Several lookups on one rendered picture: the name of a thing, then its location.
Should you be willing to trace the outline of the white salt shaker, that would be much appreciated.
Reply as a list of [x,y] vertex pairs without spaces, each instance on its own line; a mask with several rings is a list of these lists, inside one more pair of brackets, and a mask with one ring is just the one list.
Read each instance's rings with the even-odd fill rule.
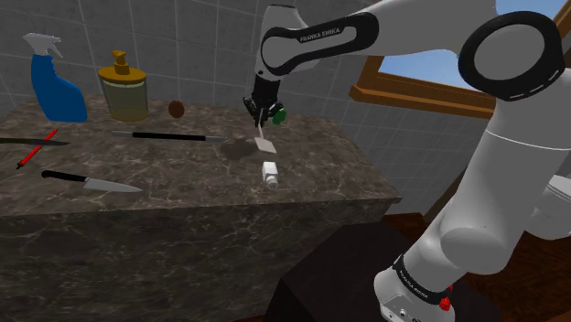
[[270,190],[278,189],[278,170],[275,162],[264,161],[262,167],[263,180]]

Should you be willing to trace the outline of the yellow soap dispenser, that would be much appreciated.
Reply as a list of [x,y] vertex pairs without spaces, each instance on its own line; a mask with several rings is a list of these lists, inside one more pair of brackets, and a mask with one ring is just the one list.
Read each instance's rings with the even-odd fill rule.
[[138,122],[148,116],[146,74],[131,68],[126,52],[112,51],[115,62],[98,70],[110,115],[122,122]]

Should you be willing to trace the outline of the dark robot stand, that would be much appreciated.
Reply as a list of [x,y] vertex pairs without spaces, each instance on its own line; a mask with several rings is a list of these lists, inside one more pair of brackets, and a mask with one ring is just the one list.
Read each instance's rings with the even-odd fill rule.
[[388,322],[373,278],[411,245],[384,221],[339,228],[281,277],[263,322]]

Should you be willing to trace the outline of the blue spray bottle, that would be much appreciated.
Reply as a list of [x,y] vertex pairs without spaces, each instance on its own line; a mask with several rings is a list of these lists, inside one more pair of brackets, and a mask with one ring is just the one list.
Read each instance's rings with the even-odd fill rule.
[[52,122],[86,122],[88,113],[81,90],[75,84],[60,77],[54,69],[50,52],[62,58],[56,46],[61,39],[38,33],[27,33],[22,38],[34,50],[30,79],[45,116]]

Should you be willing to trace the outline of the red pen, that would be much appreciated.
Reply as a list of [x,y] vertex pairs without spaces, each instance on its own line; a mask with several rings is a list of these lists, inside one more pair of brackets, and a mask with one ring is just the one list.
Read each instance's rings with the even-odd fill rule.
[[[51,131],[46,137],[45,140],[50,140],[56,133],[58,132],[57,129]],[[38,152],[41,150],[43,145],[37,144],[37,146],[31,150],[24,158],[22,158],[18,163],[16,168],[19,169],[27,164],[27,162]]]

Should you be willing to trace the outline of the dark long knife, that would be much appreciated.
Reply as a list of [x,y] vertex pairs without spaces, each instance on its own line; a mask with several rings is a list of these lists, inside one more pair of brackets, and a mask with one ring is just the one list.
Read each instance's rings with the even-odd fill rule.
[[0,137],[0,144],[22,144],[22,145],[68,145],[69,142],[53,141],[49,139],[34,138],[4,138]]

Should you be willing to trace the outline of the black handled honing rod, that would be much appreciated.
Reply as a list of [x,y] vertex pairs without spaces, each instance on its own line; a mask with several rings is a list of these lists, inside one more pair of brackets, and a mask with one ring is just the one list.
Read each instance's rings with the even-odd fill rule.
[[164,133],[149,133],[149,132],[111,131],[111,135],[115,137],[133,137],[133,138],[145,138],[145,139],[205,141],[205,142],[223,142],[226,140],[226,138],[223,136],[202,135],[202,134],[164,134]]

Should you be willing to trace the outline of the black handled kitchen knife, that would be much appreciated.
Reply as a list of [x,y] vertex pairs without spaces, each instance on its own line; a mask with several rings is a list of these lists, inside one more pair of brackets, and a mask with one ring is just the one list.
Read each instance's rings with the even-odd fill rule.
[[84,184],[83,186],[84,188],[93,189],[93,190],[122,192],[122,193],[142,192],[141,188],[136,188],[123,183],[106,181],[92,177],[73,175],[59,171],[44,170],[41,172],[41,176],[43,178],[51,177],[73,182],[82,182]]

